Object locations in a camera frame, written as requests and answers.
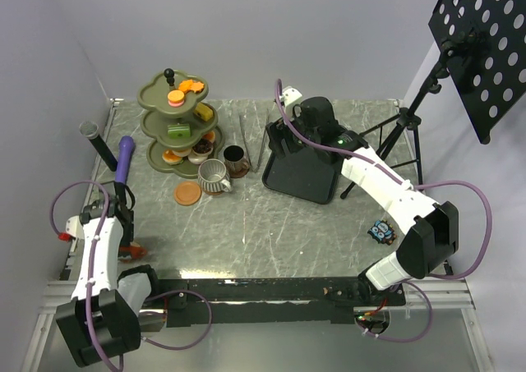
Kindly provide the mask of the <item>dark wooden coaster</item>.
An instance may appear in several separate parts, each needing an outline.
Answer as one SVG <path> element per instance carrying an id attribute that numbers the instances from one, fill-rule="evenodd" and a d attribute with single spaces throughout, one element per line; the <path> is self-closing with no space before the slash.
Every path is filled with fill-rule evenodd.
<path id="1" fill-rule="evenodd" d="M 247 175 L 250 170 L 250 167 L 247 165 L 235 166 L 228 163 L 225 164 L 228 174 L 231 178 L 242 178 Z"/>

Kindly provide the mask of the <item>yellow layered cake slice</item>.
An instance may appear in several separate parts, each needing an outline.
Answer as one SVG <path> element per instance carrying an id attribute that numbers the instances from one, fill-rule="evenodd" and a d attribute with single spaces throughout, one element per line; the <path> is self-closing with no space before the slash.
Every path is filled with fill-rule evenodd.
<path id="1" fill-rule="evenodd" d="M 193 112 L 203 122 L 208 122 L 215 116 L 214 110 L 204 103 L 198 103 Z"/>

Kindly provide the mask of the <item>metal tongs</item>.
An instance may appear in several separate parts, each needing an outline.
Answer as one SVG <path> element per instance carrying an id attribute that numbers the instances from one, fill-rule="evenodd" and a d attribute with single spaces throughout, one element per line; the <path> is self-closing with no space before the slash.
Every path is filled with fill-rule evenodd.
<path id="1" fill-rule="evenodd" d="M 265 152 L 265 126 L 270 120 L 270 108 L 255 108 L 251 112 L 239 113 L 238 124 L 242 146 L 247 154 L 251 170 L 258 173 Z"/>

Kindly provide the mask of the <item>pink macaron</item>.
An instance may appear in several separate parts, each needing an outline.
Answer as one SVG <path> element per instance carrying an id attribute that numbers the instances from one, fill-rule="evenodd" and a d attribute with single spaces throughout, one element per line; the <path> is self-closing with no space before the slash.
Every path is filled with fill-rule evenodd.
<path id="1" fill-rule="evenodd" d="M 168 101 L 168 105 L 172 106 L 172 107 L 180 107 L 182 106 L 183 104 L 185 103 L 185 101 L 178 101 L 178 102 L 174 102 L 174 101 Z"/>

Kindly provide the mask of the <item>round orange cracker biscuit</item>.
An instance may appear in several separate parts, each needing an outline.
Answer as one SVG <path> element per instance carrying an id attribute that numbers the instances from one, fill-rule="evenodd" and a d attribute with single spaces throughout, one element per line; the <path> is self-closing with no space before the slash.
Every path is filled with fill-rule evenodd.
<path id="1" fill-rule="evenodd" d="M 171 90 L 167 94 L 167 99 L 168 101 L 174 101 L 174 102 L 183 101 L 185 100 L 185 94 L 180 90 Z"/>

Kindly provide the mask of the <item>dark metal cup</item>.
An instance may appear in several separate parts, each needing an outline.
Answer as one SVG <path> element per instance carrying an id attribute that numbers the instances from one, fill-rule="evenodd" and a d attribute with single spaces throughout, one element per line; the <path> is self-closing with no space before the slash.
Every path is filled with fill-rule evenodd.
<path id="1" fill-rule="evenodd" d="M 238 145 L 230 145 L 224 149 L 224 163 L 230 173 L 238 173 L 250 168 L 244 149 Z"/>

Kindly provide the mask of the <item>light wooden coaster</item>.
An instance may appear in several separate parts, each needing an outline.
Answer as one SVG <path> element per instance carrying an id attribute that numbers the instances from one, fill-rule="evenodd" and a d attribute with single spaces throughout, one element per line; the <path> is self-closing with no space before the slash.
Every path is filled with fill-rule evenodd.
<path id="1" fill-rule="evenodd" d="M 222 195 L 224 191 L 204 191 L 207 195 Z"/>
<path id="2" fill-rule="evenodd" d="M 173 191 L 174 200 L 182 206 L 195 204 L 201 198 L 201 187 L 194 181 L 183 181 Z"/>

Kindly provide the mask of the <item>ribbed grey bowl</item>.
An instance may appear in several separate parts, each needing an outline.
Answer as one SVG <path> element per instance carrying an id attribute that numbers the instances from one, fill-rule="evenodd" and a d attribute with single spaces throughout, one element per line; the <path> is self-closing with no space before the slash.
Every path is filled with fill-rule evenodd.
<path id="1" fill-rule="evenodd" d="M 206 193 L 231 192 L 233 186 L 227 167 L 216 158 L 204 161 L 198 168 L 198 184 Z"/>

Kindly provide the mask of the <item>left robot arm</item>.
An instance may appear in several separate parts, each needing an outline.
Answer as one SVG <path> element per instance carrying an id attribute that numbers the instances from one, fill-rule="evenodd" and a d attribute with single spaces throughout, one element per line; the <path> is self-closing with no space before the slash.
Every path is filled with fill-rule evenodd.
<path id="1" fill-rule="evenodd" d="M 71 300 L 57 308 L 56 322 L 75 363 L 102 362 L 111 371 L 124 368 L 124 356 L 141 344 L 141 307 L 159 304 L 162 287 L 155 271 L 142 265 L 118 272 L 119 249 L 132 226 L 125 202 L 94 182 L 101 199 L 71 218 L 58 233 L 63 240 L 84 242 L 81 272 Z"/>

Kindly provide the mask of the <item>orange glazed donut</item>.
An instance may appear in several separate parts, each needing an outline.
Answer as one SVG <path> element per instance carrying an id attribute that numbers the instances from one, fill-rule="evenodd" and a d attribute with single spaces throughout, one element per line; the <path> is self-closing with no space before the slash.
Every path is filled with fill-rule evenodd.
<path id="1" fill-rule="evenodd" d="M 173 150 L 171 149 L 166 149 L 163 153 L 162 153 L 162 159 L 163 161 L 168 164 L 168 165 L 179 165 L 180 163 L 183 162 L 184 158 L 177 155 Z"/>

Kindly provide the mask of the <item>green three-tier serving stand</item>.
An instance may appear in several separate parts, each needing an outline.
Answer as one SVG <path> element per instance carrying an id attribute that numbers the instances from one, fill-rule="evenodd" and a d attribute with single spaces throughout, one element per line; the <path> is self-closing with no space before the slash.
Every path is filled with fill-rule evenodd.
<path id="1" fill-rule="evenodd" d="M 155 171 L 195 179 L 203 161 L 218 157 L 225 136 L 216 109 L 205 101 L 208 92 L 205 79 L 172 68 L 139 90 L 141 129 L 151 138 L 146 158 Z"/>

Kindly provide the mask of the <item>green layered cake slice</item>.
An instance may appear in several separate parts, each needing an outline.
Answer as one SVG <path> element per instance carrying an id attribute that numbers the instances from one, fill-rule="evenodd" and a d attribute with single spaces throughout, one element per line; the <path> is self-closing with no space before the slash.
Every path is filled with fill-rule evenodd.
<path id="1" fill-rule="evenodd" d="M 167 126 L 170 139 L 183 139 L 191 137 L 191 126 L 188 123 L 170 124 Z"/>

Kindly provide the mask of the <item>white cream donut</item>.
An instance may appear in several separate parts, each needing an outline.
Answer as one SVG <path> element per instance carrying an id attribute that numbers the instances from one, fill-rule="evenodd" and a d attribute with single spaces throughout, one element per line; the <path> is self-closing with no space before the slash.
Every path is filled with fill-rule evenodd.
<path id="1" fill-rule="evenodd" d="M 194 165 L 201 165 L 203 162 L 205 162 L 207 159 L 208 159 L 208 156 L 207 155 L 204 155 L 204 156 L 200 156 L 200 155 L 196 155 L 196 154 L 189 154 L 187 156 L 188 158 L 188 161 Z"/>

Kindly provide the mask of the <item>copper cup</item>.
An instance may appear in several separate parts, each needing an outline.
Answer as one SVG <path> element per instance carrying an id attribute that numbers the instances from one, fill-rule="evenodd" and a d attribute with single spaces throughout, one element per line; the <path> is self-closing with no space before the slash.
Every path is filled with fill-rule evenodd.
<path id="1" fill-rule="evenodd" d="M 146 248 L 131 244 L 129 246 L 120 246 L 118 250 L 118 260 L 123 263 L 131 263 L 147 256 Z"/>

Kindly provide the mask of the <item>orange flower cookie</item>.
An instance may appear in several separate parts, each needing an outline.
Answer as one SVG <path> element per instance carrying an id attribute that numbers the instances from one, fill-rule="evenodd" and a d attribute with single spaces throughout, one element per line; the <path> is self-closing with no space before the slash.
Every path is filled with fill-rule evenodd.
<path id="1" fill-rule="evenodd" d="M 194 92 L 195 94 L 199 94 L 205 89 L 205 87 L 206 87 L 205 83 L 198 81 L 198 80 L 194 80 L 191 83 L 190 91 Z"/>

